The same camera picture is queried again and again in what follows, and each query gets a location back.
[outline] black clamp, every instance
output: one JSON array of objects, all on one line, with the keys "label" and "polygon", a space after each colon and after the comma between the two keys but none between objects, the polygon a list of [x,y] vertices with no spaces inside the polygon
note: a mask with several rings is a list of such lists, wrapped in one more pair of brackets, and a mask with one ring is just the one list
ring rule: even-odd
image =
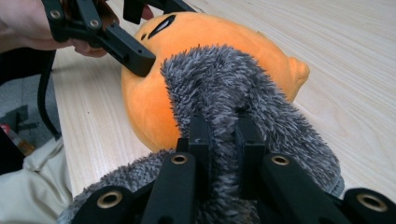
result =
[{"label": "black clamp", "polygon": [[[136,75],[145,77],[155,62],[155,55],[113,22],[103,29],[103,23],[92,0],[70,1],[70,16],[66,17],[59,0],[42,0],[53,38],[64,42],[69,38],[87,41],[93,48],[103,48]],[[180,0],[125,0],[123,17],[140,23],[143,7],[149,4],[164,13],[194,11]]]},{"label": "black clamp", "polygon": [[[235,143],[240,198],[257,201],[262,223],[395,223],[396,204],[384,195],[350,189],[340,200],[325,193],[293,158],[266,151],[255,130],[250,117],[240,116]],[[197,205],[210,192],[210,133],[202,117],[191,117],[190,137],[179,139],[155,181],[135,193],[99,189],[72,223],[195,223]]]}]

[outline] orange fabric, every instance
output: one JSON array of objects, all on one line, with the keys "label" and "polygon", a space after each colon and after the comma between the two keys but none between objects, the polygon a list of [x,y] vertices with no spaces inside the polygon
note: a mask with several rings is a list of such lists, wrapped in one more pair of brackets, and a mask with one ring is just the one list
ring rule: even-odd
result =
[{"label": "orange fabric", "polygon": [[148,39],[152,30],[170,15],[147,21],[135,34],[156,56],[147,77],[122,68],[122,92],[132,127],[152,151],[176,148],[179,130],[161,75],[161,64],[172,55],[198,46],[228,45],[256,59],[275,84],[293,101],[308,78],[305,63],[286,56],[264,35],[232,21],[200,13],[181,12],[171,25]]}]

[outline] beige fabric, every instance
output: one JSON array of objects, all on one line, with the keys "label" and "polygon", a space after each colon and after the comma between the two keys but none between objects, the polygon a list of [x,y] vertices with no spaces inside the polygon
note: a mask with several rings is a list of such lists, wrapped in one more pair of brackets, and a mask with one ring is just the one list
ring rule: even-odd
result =
[{"label": "beige fabric", "polygon": [[0,175],[0,223],[55,223],[72,202],[62,139],[26,157],[18,172]]}]

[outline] light wood surface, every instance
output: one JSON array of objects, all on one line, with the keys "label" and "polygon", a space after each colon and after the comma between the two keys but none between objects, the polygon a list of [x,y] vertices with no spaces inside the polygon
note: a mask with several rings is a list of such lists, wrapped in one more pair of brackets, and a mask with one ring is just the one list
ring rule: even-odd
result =
[{"label": "light wood surface", "polygon": [[[122,1],[108,3],[121,18]],[[311,75],[294,104],[339,158],[346,188],[374,189],[396,202],[396,1],[186,3],[260,31],[307,62]],[[149,153],[125,115],[114,59],[62,49],[53,79],[74,195]]]}]

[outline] furry gray fabric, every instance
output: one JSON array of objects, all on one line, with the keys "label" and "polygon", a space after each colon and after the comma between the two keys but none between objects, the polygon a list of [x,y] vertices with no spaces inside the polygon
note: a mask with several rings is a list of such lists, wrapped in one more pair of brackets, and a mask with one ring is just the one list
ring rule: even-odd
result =
[{"label": "furry gray fabric", "polygon": [[[292,156],[323,190],[341,194],[344,182],[338,160],[249,55],[227,46],[191,49],[165,61],[162,73],[182,137],[189,137],[190,116],[195,112],[213,131],[211,197],[199,205],[198,223],[259,222],[254,203],[237,195],[233,131],[240,110],[253,118],[271,152]],[[91,194],[104,186],[131,191],[143,187],[158,175],[169,153],[151,154],[104,176],[76,197],[59,223],[70,223]]]}]

